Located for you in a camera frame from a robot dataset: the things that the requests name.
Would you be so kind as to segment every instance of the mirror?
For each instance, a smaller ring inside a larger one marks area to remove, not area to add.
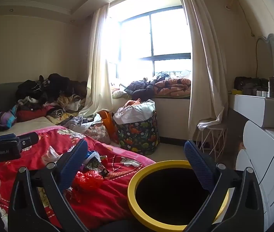
[[[259,37],[256,43],[256,76],[266,78],[274,76],[274,34],[267,38]]]

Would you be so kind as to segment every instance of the yellow bucket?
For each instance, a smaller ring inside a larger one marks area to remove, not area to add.
[[[146,166],[133,176],[128,185],[128,205],[140,223],[157,232],[185,229],[209,195],[193,170],[187,169],[192,167],[186,160],[167,160]],[[225,209],[228,198],[227,191],[214,221]]]

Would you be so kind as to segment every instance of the gray headboard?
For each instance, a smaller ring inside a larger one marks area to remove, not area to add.
[[[16,103],[15,93],[22,82],[0,84],[0,110],[8,111]]]

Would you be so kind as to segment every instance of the laundry basket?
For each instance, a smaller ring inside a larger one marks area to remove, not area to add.
[[[120,108],[113,120],[122,149],[142,155],[150,155],[155,151],[160,138],[154,101]]]
[[[157,232],[183,231],[208,195],[186,160],[168,160],[144,167],[131,179],[127,193],[133,215]],[[225,209],[228,198],[229,192],[215,220]]]

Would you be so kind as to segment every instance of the curtain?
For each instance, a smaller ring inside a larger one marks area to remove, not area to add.
[[[188,138],[221,123],[228,109],[226,67],[209,11],[204,0],[183,0],[191,31],[193,79],[189,108]]]
[[[93,16],[88,54],[87,95],[85,106],[79,112],[79,116],[90,116],[101,110],[112,110],[104,34],[108,9],[109,4],[95,11]]]

